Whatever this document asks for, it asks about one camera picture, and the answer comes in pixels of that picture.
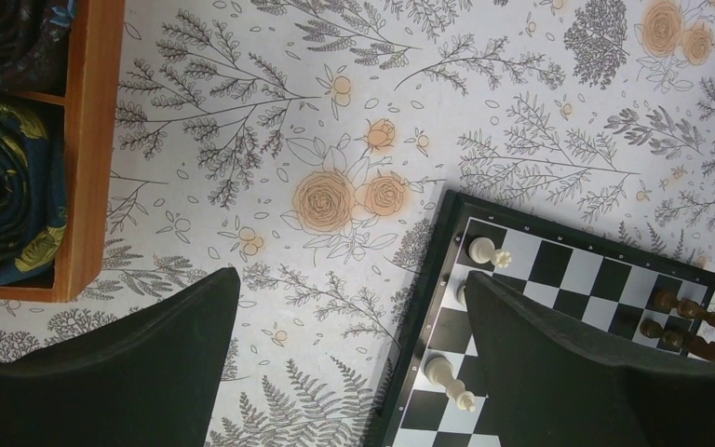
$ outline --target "rolled fabric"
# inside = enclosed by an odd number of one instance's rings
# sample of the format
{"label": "rolled fabric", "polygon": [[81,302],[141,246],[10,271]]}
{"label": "rolled fabric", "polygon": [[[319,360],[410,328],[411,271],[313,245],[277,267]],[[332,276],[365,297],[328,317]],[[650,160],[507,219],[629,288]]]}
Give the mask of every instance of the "rolled fabric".
{"label": "rolled fabric", "polygon": [[0,91],[46,90],[64,76],[60,41],[75,0],[0,0]]}
{"label": "rolled fabric", "polygon": [[0,99],[0,285],[52,265],[67,224],[62,147],[37,114]]}

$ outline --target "table surface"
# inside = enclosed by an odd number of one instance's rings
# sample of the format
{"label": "table surface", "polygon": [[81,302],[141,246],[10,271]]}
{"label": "table surface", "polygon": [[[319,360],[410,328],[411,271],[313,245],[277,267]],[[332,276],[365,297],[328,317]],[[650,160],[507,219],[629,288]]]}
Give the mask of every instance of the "table surface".
{"label": "table surface", "polygon": [[715,0],[276,3],[127,1],[103,271],[0,301],[0,360],[231,264],[209,441],[346,445],[445,189],[715,268]]}

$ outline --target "black chessboard frame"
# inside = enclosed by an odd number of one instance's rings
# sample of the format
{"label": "black chessboard frame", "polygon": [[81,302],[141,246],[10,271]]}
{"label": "black chessboard frame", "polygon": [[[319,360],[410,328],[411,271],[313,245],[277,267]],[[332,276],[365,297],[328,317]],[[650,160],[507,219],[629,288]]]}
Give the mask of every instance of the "black chessboard frame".
{"label": "black chessboard frame", "polygon": [[[415,283],[406,324],[399,335],[403,344],[381,419],[376,427],[376,433],[380,435],[376,437],[376,447],[393,445],[397,431],[388,430],[401,424],[404,412],[403,408],[398,407],[399,402],[406,402],[412,391],[417,369],[421,367],[426,350],[426,340],[434,329],[431,326],[425,328],[425,322],[438,313],[451,270],[461,254],[462,238],[465,237],[465,229],[471,217],[544,239],[557,240],[566,246],[591,251],[609,259],[617,259],[673,277],[693,278],[690,280],[708,287],[700,303],[703,308],[708,307],[715,291],[715,273],[449,190],[442,200],[429,249]],[[491,270],[485,265],[481,269]],[[693,321],[689,333],[696,334],[699,326],[699,320]],[[687,352],[682,350],[680,354],[686,356]]]}

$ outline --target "white chess piece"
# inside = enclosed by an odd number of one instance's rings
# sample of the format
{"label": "white chess piece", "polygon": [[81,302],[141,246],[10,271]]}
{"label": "white chess piece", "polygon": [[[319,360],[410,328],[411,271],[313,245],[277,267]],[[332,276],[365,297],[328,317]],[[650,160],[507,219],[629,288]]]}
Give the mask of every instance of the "white chess piece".
{"label": "white chess piece", "polygon": [[476,411],[476,395],[465,389],[465,383],[453,378],[453,366],[444,357],[434,357],[424,369],[432,385],[445,386],[445,395],[456,402],[456,408]]}
{"label": "white chess piece", "polygon": [[459,290],[456,291],[456,303],[459,303],[460,305],[467,307],[467,298],[465,297],[465,284],[464,283],[462,283],[462,285],[459,286]]}
{"label": "white chess piece", "polygon": [[479,264],[492,262],[498,268],[511,265],[511,253],[496,249],[494,242],[488,237],[479,237],[470,243],[467,254],[470,255],[470,259]]}

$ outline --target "wooden box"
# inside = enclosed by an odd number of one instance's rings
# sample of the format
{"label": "wooden box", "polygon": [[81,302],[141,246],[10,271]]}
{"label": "wooden box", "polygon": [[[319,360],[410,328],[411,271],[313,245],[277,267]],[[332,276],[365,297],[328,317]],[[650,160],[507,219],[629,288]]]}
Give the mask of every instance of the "wooden box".
{"label": "wooden box", "polygon": [[53,268],[0,287],[0,299],[67,302],[100,273],[124,10],[124,0],[78,0],[64,92],[13,93],[63,107],[68,222]]}

